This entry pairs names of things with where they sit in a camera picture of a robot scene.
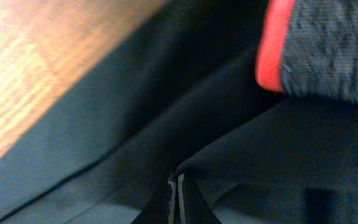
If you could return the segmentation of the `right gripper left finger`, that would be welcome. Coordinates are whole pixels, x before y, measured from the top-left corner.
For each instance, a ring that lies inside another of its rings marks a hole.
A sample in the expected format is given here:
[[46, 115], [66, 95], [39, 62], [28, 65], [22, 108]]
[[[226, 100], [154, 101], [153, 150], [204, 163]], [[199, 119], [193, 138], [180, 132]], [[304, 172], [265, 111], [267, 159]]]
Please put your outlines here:
[[151, 199], [131, 224], [175, 224], [177, 179], [174, 176], [162, 181]]

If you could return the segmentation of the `black leggings with red waistband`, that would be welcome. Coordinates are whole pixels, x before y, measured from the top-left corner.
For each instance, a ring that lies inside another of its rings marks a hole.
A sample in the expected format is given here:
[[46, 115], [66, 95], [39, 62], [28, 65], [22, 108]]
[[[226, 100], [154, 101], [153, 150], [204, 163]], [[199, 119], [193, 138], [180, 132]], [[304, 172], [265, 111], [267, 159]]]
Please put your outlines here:
[[132, 223], [189, 173], [221, 223], [358, 223], [358, 105], [255, 82], [266, 1], [172, 1], [0, 160], [0, 223]]

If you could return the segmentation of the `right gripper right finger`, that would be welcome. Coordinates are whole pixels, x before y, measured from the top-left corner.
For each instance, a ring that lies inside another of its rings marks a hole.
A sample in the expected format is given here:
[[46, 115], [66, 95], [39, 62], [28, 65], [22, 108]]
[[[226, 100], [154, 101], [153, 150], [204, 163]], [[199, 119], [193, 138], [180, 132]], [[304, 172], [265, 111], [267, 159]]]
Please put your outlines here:
[[189, 173], [178, 176], [178, 199], [181, 224], [221, 224]]

